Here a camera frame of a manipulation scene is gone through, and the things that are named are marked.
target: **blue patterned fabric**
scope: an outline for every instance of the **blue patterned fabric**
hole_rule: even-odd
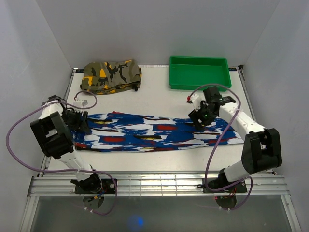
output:
[[[113,112],[88,116],[90,134],[72,131],[77,150],[152,152],[213,146],[227,126],[221,118],[196,130],[189,118],[141,116]],[[243,143],[230,128],[220,145]]]

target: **gray wall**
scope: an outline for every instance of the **gray wall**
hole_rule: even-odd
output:
[[[72,67],[167,64],[171,55],[245,63],[279,0],[37,0]]]
[[[0,231],[16,232],[34,173],[10,157],[6,132],[49,96],[63,96],[71,68],[35,0],[0,0],[0,34]],[[39,167],[43,153],[29,123],[13,131],[12,147],[23,161]]]
[[[281,0],[245,65],[258,122],[278,129],[282,167],[303,231],[309,231],[309,2]]]

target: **white table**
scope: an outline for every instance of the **white table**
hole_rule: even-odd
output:
[[[230,72],[231,89],[241,99],[241,106],[245,113],[251,116],[241,79],[237,71]],[[75,73],[68,102],[73,103],[73,97],[80,91],[83,73]],[[139,114],[188,118],[192,105],[186,103],[191,91],[172,90],[169,88],[168,66],[142,66],[141,88],[138,92],[133,90],[111,94],[98,95],[98,104],[88,110],[89,114],[102,114],[112,111]],[[88,100],[88,105],[94,103],[92,96],[79,95]],[[222,145],[212,159],[211,171],[218,171],[231,165],[241,158],[243,144]],[[82,158],[93,168],[104,171],[130,171],[130,172],[198,172],[205,170],[207,160],[213,147],[202,147],[182,151],[163,151],[150,153],[133,152],[93,152],[78,151]],[[66,169],[60,161],[51,159],[49,170]]]

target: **robotic arm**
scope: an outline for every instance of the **robotic arm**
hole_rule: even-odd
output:
[[[209,125],[219,116],[229,122],[237,104],[231,97],[222,97],[217,87],[203,91],[205,101],[193,94],[189,103],[194,110],[189,114],[198,130]],[[279,133],[276,129],[266,129],[252,120],[243,111],[239,111],[231,126],[244,140],[241,160],[220,171],[216,180],[209,183],[213,189],[225,187],[251,174],[279,167],[282,164]]]
[[[47,105],[38,120],[31,122],[30,127],[37,139],[43,153],[53,157],[70,169],[94,171],[90,164],[85,163],[82,157],[74,150],[71,129],[89,132],[87,125],[87,112],[76,112],[67,109],[56,95],[42,103]],[[84,191],[97,193],[102,189],[102,181],[96,173],[74,172],[77,180],[73,184]]]

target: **folded camouflage pants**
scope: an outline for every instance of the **folded camouflage pants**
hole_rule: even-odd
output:
[[[111,94],[140,88],[141,69],[135,60],[94,62],[84,67],[81,89],[95,94]]]

